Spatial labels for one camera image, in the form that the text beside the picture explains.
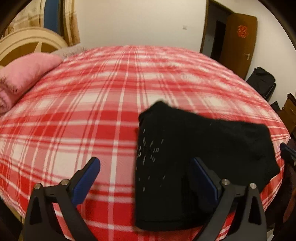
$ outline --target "bed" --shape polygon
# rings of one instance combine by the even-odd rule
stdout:
[[[0,117],[1,198],[25,217],[35,183],[58,184],[96,156],[101,172],[78,210],[98,240],[191,240],[200,228],[151,233],[133,226],[138,115],[157,100],[209,118],[267,125],[281,170],[261,193],[267,209],[283,178],[279,145],[290,139],[278,115],[214,60],[152,46],[94,48],[66,58]]]

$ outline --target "pink pillow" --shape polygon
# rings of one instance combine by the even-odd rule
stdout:
[[[31,53],[0,69],[0,83],[13,94],[20,94],[32,87],[48,71],[63,60],[49,53]]]

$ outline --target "wooden headboard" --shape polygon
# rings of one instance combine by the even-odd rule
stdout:
[[[67,47],[65,40],[49,29],[22,28],[0,40],[0,66],[29,53],[51,53],[64,47]]]

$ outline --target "wooden door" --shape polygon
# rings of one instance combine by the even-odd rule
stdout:
[[[219,62],[245,79],[256,43],[257,18],[233,13],[226,23],[225,37]]]

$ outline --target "door frame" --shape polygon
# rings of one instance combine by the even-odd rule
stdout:
[[[234,11],[232,11],[230,8],[224,6],[223,4],[215,1],[215,0],[206,0],[206,9],[205,9],[205,25],[204,25],[204,30],[203,30],[203,34],[202,34],[202,43],[200,45],[200,53],[203,51],[203,47],[204,47],[204,44],[205,44],[205,34],[206,34],[206,30],[207,30],[207,18],[208,18],[208,15],[209,15],[209,4],[210,4],[210,1],[213,3],[213,4],[216,4],[218,5],[220,8],[230,12],[230,13],[235,13]]]

